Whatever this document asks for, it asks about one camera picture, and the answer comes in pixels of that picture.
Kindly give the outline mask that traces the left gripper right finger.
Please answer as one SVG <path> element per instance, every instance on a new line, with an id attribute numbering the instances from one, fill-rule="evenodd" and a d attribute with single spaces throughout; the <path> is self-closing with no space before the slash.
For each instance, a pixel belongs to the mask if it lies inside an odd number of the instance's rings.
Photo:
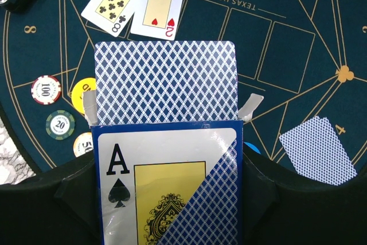
<path id="1" fill-rule="evenodd" d="M 366 167 L 339 186 L 243 150 L 243 244 L 366 244 Z"/>

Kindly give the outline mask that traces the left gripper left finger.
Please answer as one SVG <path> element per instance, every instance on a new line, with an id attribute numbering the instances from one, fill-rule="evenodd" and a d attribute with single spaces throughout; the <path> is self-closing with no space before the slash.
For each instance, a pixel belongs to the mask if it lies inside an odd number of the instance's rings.
<path id="1" fill-rule="evenodd" d="M 93 152 L 1 185 L 1 244 L 100 244 Z"/>

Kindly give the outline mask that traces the playing card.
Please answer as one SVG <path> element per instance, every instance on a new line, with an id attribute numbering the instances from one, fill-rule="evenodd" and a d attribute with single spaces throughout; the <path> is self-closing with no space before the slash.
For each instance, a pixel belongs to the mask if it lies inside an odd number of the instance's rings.
<path id="1" fill-rule="evenodd" d="M 330 121 L 315 116 L 285 132 L 279 140 L 296 172 L 339 186 L 357 176 Z"/>

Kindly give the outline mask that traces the blue small blind button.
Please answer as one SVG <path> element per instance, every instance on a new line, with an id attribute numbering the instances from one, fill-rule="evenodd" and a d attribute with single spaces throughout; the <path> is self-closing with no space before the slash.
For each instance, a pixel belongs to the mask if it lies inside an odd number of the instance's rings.
<path id="1" fill-rule="evenodd" d="M 248 146 L 251 150 L 253 150 L 254 152 L 258 153 L 258 154 L 261 154 L 261 151 L 252 143 L 250 142 L 244 142 L 244 144 L 246 146 Z"/>

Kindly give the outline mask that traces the yellow fifty poker chip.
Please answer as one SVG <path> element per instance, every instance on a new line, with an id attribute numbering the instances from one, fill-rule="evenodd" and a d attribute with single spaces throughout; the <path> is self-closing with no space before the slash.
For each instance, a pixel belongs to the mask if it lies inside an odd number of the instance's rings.
<path id="1" fill-rule="evenodd" d="M 73 152 L 75 157 L 79 157 L 93 150 L 92 133 L 86 132 L 80 134 L 74 141 Z"/>

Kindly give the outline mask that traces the green chip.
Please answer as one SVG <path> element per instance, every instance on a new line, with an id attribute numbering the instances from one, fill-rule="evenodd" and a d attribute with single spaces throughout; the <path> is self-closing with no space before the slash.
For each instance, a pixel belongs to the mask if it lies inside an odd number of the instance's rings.
<path id="1" fill-rule="evenodd" d="M 45 129 L 47 134 L 55 140 L 67 139 L 75 129 L 74 116 L 65 110 L 54 111 L 47 117 Z"/>

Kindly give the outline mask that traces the blue playing card box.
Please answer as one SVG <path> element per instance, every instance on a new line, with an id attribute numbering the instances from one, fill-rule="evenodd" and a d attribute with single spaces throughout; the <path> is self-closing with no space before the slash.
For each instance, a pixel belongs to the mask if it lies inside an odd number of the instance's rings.
<path id="1" fill-rule="evenodd" d="M 240 244 L 243 122 L 99 126 L 96 93 L 82 96 L 92 126 L 103 244 Z"/>

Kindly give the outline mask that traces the red white chip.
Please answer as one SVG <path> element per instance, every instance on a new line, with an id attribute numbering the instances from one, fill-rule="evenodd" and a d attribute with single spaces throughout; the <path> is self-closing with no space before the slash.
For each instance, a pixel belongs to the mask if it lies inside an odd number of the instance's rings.
<path id="1" fill-rule="evenodd" d="M 39 104 L 53 104 L 61 95 L 61 84 L 53 76 L 40 76 L 35 79 L 32 84 L 31 95 L 32 98 Z"/>

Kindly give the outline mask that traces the eight of clubs card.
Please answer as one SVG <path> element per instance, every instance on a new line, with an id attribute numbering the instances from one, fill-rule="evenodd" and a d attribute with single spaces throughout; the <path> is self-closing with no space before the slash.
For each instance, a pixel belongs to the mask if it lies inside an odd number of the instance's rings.
<path id="1" fill-rule="evenodd" d="M 127 25 L 138 0 L 90 0 L 81 16 L 113 37 Z"/>

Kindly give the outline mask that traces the two of hearts card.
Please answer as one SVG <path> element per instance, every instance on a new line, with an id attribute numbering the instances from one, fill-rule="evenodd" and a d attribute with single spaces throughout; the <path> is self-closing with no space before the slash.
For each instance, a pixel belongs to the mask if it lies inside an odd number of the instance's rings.
<path id="1" fill-rule="evenodd" d="M 183 0 L 138 0 L 132 34 L 173 41 Z"/>

